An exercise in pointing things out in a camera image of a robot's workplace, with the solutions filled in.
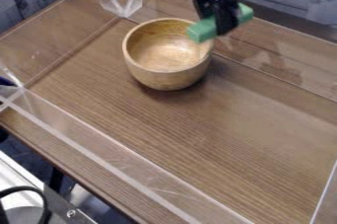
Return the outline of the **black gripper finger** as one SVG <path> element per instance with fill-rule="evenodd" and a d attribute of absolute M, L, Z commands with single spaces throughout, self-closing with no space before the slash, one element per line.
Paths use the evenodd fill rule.
<path fill-rule="evenodd" d="M 240 6 L 237 3 L 217 3 L 213 7 L 217 35 L 227 35 L 239 26 Z"/>
<path fill-rule="evenodd" d="M 200 19 L 213 16 L 213 0 L 193 0 L 193 6 Z"/>

